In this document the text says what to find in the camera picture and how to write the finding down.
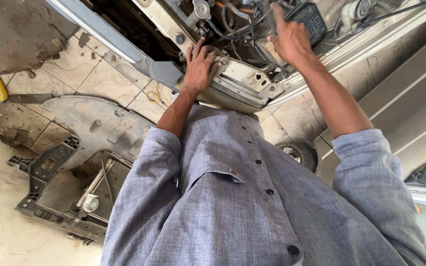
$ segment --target car tire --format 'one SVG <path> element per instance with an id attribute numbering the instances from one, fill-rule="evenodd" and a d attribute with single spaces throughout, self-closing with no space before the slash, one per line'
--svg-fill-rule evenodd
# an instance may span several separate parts
<path id="1" fill-rule="evenodd" d="M 281 142 L 275 146 L 313 173 L 317 170 L 317 152 L 314 149 L 299 142 Z"/>

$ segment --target shirt button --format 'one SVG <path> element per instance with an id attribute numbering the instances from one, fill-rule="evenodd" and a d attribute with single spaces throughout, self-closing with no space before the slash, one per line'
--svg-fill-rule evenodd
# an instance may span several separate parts
<path id="1" fill-rule="evenodd" d="M 290 245 L 287 250 L 289 251 L 290 254 L 292 254 L 293 256 L 297 256 L 299 255 L 300 251 L 299 248 L 294 246 L 294 245 Z"/>

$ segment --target radiator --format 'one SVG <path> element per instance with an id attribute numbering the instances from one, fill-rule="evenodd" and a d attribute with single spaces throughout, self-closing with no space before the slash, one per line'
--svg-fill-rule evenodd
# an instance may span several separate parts
<path id="1" fill-rule="evenodd" d="M 126 180 L 129 170 L 129 168 L 117 161 L 113 161 L 113 164 L 106 169 L 106 177 L 108 178 L 111 194 L 113 195 L 113 203 L 116 202 L 116 198 L 118 197 L 119 191 Z M 96 210 L 88 215 L 101 221 L 108 222 L 113 207 L 111 206 L 106 180 L 102 178 L 91 193 L 98 196 L 99 205 Z"/>

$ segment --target blue shirt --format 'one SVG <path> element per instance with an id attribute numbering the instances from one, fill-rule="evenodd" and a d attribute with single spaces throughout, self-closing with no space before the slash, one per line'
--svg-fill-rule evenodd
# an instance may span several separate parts
<path id="1" fill-rule="evenodd" d="M 331 188 L 253 118 L 194 105 L 181 140 L 148 132 L 101 264 L 426 265 L 416 206 L 381 131 L 333 144 L 342 163 Z"/>

